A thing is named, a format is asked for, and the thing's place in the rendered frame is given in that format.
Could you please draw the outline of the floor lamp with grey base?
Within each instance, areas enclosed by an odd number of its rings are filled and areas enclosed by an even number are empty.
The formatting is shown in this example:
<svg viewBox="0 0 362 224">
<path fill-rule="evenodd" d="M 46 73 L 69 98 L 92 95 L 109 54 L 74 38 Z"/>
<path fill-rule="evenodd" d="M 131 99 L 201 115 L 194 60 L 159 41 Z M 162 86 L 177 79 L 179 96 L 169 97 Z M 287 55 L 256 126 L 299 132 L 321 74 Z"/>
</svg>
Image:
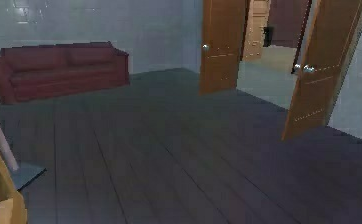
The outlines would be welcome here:
<svg viewBox="0 0 362 224">
<path fill-rule="evenodd" d="M 0 152 L 10 172 L 11 180 L 18 191 L 22 191 L 47 169 L 30 163 L 18 162 L 0 126 Z"/>
</svg>

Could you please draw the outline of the dark red sofa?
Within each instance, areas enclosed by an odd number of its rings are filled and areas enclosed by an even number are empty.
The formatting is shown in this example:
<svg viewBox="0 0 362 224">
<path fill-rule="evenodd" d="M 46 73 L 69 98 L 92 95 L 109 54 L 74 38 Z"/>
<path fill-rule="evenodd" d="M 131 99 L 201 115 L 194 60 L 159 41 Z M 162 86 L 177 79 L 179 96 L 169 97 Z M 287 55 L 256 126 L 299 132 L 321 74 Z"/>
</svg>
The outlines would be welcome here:
<svg viewBox="0 0 362 224">
<path fill-rule="evenodd" d="M 111 42 L 0 50 L 0 102 L 14 104 L 128 85 L 129 54 Z"/>
</svg>

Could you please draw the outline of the light wooden room door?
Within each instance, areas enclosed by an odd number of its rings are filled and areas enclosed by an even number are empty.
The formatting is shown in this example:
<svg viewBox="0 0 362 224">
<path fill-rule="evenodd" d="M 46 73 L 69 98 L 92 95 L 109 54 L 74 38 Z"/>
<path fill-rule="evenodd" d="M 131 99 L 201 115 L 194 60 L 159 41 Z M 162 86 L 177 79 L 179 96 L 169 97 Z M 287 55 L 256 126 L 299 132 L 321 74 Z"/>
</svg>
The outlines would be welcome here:
<svg viewBox="0 0 362 224">
<path fill-rule="evenodd" d="M 261 58 L 264 45 L 264 28 L 267 26 L 271 0 L 250 0 L 243 61 Z"/>
</svg>

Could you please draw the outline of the brown wooden room door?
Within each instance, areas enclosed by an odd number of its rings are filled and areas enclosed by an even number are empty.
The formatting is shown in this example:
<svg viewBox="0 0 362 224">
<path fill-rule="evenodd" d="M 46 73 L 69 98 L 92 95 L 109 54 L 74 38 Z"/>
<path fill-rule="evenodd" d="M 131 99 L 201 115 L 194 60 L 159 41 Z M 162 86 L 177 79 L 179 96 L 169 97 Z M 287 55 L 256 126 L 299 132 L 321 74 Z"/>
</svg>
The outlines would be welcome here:
<svg viewBox="0 0 362 224">
<path fill-rule="evenodd" d="M 203 0 L 200 95 L 236 88 L 247 12 L 248 0 Z"/>
<path fill-rule="evenodd" d="M 362 0 L 312 1 L 284 140 L 325 124 L 361 17 Z M 315 72 L 303 72 L 305 65 Z"/>
</svg>

